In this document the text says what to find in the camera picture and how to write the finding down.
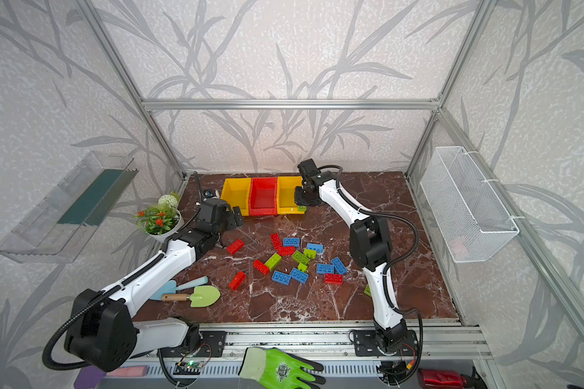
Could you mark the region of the red bin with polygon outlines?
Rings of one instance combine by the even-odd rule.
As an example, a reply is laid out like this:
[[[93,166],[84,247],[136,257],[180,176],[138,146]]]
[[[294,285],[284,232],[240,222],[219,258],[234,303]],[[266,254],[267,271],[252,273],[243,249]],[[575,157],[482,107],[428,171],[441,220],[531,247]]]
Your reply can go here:
[[[277,178],[253,178],[249,194],[249,215],[277,215]]]

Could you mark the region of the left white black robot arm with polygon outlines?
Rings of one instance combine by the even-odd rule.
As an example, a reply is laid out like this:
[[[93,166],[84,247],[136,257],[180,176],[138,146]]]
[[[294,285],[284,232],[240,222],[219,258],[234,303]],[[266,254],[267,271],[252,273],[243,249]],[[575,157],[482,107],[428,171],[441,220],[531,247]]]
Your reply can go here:
[[[195,348],[199,329],[188,319],[133,319],[165,283],[212,251],[223,233],[242,225],[239,207],[219,198],[201,200],[195,217],[169,236],[154,257],[104,289],[86,289],[76,297],[71,317],[43,349],[43,365],[53,371],[95,366],[110,372],[151,351]]]

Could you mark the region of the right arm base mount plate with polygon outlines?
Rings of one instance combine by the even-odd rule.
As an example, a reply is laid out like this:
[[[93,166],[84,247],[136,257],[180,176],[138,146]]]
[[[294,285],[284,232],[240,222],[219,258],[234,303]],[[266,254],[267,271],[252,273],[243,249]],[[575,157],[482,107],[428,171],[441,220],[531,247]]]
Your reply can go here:
[[[381,350],[374,330],[351,330],[349,335],[357,357],[415,357],[418,353],[419,340],[412,330],[393,351]]]

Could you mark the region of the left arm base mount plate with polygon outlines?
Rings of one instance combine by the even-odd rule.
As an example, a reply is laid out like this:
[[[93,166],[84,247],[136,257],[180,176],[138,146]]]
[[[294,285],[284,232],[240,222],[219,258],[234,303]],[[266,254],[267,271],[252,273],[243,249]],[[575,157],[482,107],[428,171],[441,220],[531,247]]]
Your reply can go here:
[[[225,348],[226,335],[227,332],[224,331],[201,332],[199,340],[196,340],[196,335],[194,335],[186,345],[164,348],[162,356],[163,358],[221,358]]]

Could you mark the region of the green lego long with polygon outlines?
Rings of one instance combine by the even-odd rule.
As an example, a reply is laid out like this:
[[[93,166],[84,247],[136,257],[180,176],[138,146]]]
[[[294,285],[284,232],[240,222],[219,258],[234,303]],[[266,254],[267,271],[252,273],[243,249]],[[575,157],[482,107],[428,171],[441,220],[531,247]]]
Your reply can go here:
[[[282,256],[280,254],[273,254],[264,264],[270,271],[274,270],[278,264],[282,261]]]

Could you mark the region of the yellow bin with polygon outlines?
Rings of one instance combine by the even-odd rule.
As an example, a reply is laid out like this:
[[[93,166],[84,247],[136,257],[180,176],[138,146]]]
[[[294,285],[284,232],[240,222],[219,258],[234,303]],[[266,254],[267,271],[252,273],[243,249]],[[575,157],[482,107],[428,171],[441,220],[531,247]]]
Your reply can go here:
[[[238,207],[243,217],[249,216],[249,194],[251,178],[227,178],[224,182],[221,199],[231,207]]]
[[[300,176],[280,176],[277,178],[277,213],[279,215],[301,215],[295,202],[295,189],[302,186]]]

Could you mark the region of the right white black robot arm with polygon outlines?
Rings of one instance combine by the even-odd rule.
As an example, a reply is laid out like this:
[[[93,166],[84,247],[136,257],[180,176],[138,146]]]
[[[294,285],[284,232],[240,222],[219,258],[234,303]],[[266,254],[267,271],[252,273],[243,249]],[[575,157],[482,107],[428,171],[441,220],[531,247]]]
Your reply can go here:
[[[417,228],[403,217],[374,212],[354,199],[342,185],[340,166],[318,167],[308,159],[298,164],[298,171],[302,184],[295,188],[295,203],[307,207],[327,204],[349,227],[350,255],[363,270],[371,291],[377,348],[386,355],[397,353],[409,335],[405,316],[414,310],[404,311],[397,305],[391,268],[417,250]],[[414,235],[412,247],[396,259],[392,257],[389,219],[404,223]]]

